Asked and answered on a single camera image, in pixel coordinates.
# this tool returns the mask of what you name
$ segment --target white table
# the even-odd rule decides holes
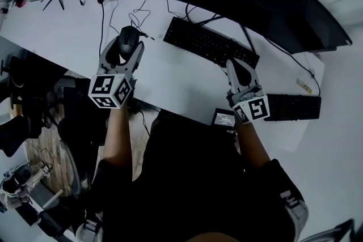
[[[129,12],[141,6],[143,0],[120,0],[112,24],[119,31],[130,25]],[[184,15],[185,4],[169,0],[170,10]],[[90,78],[98,67],[98,49],[102,9],[96,0],[64,0],[65,11],[53,1],[45,11],[45,3],[27,3],[23,8],[13,7],[6,16],[0,35],[54,63]],[[116,1],[105,5],[104,48],[117,34],[109,28],[109,20]],[[216,108],[229,109],[226,93],[229,90],[226,75],[214,63],[163,41],[173,14],[168,13],[166,0],[147,0],[145,9],[151,15],[142,30],[155,38],[145,39],[145,52],[135,72],[138,79],[135,97],[165,110],[210,124]],[[141,20],[146,12],[138,12]],[[198,22],[213,13],[200,8],[190,13]],[[228,19],[220,19],[207,27],[232,37],[248,46],[240,26]],[[264,38],[250,31],[260,60],[256,71],[267,94],[307,93],[296,84],[304,81],[318,94],[318,88],[310,74],[300,68],[289,56],[281,53]],[[312,68],[321,84],[324,64],[311,53],[294,55],[308,69]],[[309,121],[255,123],[265,146],[277,146],[296,150]]]

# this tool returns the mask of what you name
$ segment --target small display screen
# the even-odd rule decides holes
[[[223,125],[227,127],[234,127],[234,116],[228,114],[217,113],[216,119],[214,120],[215,125]]]

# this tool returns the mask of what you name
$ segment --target black keyboard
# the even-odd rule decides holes
[[[265,121],[319,119],[321,97],[268,94],[270,117]]]
[[[235,41],[174,17],[165,34],[164,41],[226,67],[228,58],[235,57],[254,69],[260,56]]]

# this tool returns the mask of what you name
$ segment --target person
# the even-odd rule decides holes
[[[240,154],[227,133],[161,118],[132,181],[127,109],[111,110],[92,185],[103,241],[297,241],[307,220],[301,193],[254,126],[236,123]]]

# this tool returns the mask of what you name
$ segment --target black mouse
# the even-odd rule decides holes
[[[140,32],[132,26],[124,27],[121,30],[119,36],[119,48],[120,55],[124,60],[128,61],[130,59],[138,45],[139,37]]]

